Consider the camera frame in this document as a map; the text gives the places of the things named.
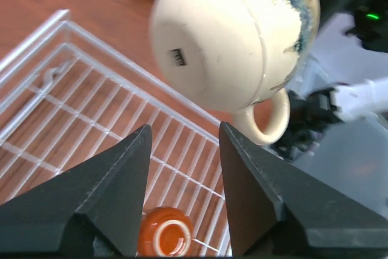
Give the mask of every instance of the mug handle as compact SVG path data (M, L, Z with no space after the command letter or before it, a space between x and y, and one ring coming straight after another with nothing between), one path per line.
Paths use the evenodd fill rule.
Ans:
M233 126L257 145L265 146L277 142L287 129L290 120L290 100L286 89L272 97L272 114L267 129L262 132L255 121L253 109L249 106L233 113Z

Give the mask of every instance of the metal wire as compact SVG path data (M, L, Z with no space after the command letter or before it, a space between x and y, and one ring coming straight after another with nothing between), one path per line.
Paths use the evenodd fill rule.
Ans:
M54 177L72 167L71 163L79 159L77 153L80 149L84 149L85 143L89 143L88 137L92 132L95 139L92 144L88 144L89 147L82 158L83 161L106 149L106 141L112 141L109 144L111 146L121 141L135 130L136 125L141 121L141 123L152 126L151 163L155 165L150 171L144 205L152 204L153 207L156 207L170 204L173 207L181 207L189 185L194 186L183 211L194 223L194 242L198 245L195 255L231 255L227 219L225 215L221 216L225 208L225 198L219 189L216 190L216 186L222 179L217 153L218 139L148 94L146 87L139 88L70 42L71 34L80 36L95 46L98 51L110 55L123 64L127 70L157 85L161 90L173 96L178 103L183 103L215 126L219 125L219 121L97 37L71 22L69 17L68 10L56 12L0 62L0 89L2 89L6 85L15 84L15 77L22 72L28 62L42 52L42 49L47 47L56 36L62 35L62 43L38 62L22 80L18 80L15 87L0 102L0 117L2 117L23 93L29 92L32 95L0 129L0 183L9 180L15 169L20 171L21 161L28 165L28 170L0 203L31 188L30 185L36 184L34 180L41 171L46 171L50 177ZM66 53L67 60L53 64L53 60L63 52ZM78 77L72 81L69 88L66 87L67 91L62 96L58 96L55 89L62 86L63 80L73 70L77 70ZM43 80L41 86L35 83L38 78ZM91 79L92 86L89 91L82 96L82 101L74 106L72 98L78 95L85 83ZM106 89L107 84L112 86L103 95L103 99L96 103L96 97L102 94L102 89ZM118 99L119 94L123 96L119 98L115 112L107 113L113 108L114 100ZM48 106L47 113L44 116L36 114L39 116L39 122L31 121L32 114L43 104ZM92 116L86 113L86 109L91 104L98 106ZM126 116L128 109L131 109L132 112L130 116ZM101 118L107 116L109 120L102 123ZM51 133L52 137L45 142L44 149L36 150L37 141L49 133L51 124L55 123L56 119L64 117L66 120L60 123L58 126L60 129ZM118 131L115 125L123 118L126 121L125 126ZM69 132L79 123L82 124L80 132L76 138L69 140ZM23 142L19 142L15 137L23 134L26 124L31 127L28 130L28 137ZM62 149L60 161L57 161L58 148ZM198 169L201 170L201 173L197 173L194 178L194 173ZM211 173L211 169L216 169L215 173ZM206 193L202 199L199 198L201 193ZM216 201L216 204L211 206L211 201Z

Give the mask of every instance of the white mug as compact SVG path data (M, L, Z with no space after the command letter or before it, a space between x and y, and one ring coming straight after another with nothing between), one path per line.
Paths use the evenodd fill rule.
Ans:
M284 89L319 27L319 0L156 0L150 38L170 85L201 107L229 112L259 145L281 138L290 103ZM261 131L255 104L272 99Z

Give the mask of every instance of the dish rack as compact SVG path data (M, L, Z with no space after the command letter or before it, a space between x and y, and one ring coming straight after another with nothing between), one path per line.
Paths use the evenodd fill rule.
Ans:
M0 203L150 124L144 211L185 211L194 255L231 255L218 139L180 112L215 129L219 121L71 21L69 10L0 62L0 96Z

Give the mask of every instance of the green led indicator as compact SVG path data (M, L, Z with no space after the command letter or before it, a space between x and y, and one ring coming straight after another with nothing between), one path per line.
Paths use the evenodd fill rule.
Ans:
M366 15L368 18L372 18L372 19L380 19L380 17L378 15L374 15L373 13L369 13Z

